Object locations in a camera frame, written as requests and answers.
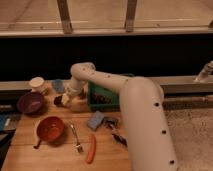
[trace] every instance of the black wall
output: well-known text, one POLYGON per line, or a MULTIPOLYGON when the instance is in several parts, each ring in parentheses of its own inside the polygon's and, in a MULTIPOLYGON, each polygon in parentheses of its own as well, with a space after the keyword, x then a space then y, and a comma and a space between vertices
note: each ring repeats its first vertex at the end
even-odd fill
POLYGON ((213 60, 213 34, 1 38, 0 81, 70 78, 70 66, 142 76, 196 75, 213 60))

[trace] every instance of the floor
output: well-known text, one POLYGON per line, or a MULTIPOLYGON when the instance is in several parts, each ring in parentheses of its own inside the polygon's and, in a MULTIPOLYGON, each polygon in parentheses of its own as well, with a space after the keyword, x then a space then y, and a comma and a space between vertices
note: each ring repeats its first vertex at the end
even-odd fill
POLYGON ((180 168, 213 170, 213 102, 180 99, 165 106, 180 168))
MULTIPOLYGON (((123 28, 127 0, 69 0, 74 28, 123 28)), ((207 26, 211 0, 138 0, 135 27, 207 26)), ((61 29, 55 0, 1 0, 0 30, 61 29)))

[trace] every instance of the bowl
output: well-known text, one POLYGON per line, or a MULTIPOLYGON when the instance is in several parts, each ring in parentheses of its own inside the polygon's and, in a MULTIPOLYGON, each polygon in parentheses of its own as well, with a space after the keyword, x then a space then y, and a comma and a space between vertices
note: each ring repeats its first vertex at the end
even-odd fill
POLYGON ((39 92, 28 92, 20 97, 17 108, 25 114, 37 112, 44 104, 44 96, 39 92))
POLYGON ((60 118, 49 116, 39 123, 37 127, 37 136, 42 141, 52 142, 61 136, 64 127, 64 122, 60 118))

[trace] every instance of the purple bowl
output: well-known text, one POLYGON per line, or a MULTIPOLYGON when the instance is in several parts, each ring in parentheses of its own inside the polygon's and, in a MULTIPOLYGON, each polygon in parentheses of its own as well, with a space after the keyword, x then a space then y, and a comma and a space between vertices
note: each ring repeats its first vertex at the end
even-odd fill
POLYGON ((29 92, 20 97, 17 108, 20 112, 29 114, 38 111, 44 104, 44 96, 39 92, 29 92))

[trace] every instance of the kitchen tool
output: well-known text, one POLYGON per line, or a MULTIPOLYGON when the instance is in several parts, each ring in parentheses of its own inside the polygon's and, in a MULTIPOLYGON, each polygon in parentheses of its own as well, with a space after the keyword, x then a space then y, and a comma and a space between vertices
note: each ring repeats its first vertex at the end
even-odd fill
POLYGON ((104 117, 104 124, 107 127, 110 127, 110 125, 114 125, 114 127, 116 128, 118 126, 118 119, 115 118, 115 117, 105 116, 104 117))
POLYGON ((17 108, 25 114, 37 112, 44 104, 44 96, 39 92, 28 92, 20 97, 17 108))
POLYGON ((127 147, 127 141, 126 141, 125 138, 123 138, 123 137, 120 136, 119 134, 115 134, 115 133, 112 133, 112 135, 113 135, 114 139, 115 139, 117 142, 119 142, 119 143, 121 143, 121 144, 123 144, 123 145, 125 145, 125 146, 127 147))
POLYGON ((39 123, 37 135, 43 141, 52 142, 58 139, 63 131, 64 122, 56 116, 49 116, 39 123))
POLYGON ((33 148, 35 148, 35 149, 38 149, 39 145, 41 143, 41 139, 37 135, 37 128, 38 128, 38 125, 40 124, 40 122, 41 122, 41 120, 39 120, 35 123, 34 130, 33 130, 33 135, 34 135, 33 148))
POLYGON ((75 126, 73 123, 69 123, 69 126, 72 130, 72 133, 75 137, 75 141, 76 141, 76 148, 78 150, 79 153, 83 152, 83 147, 81 146, 80 142, 79 142, 79 139, 78 139, 78 136, 77 136, 77 133, 76 133, 76 130, 75 130, 75 126))

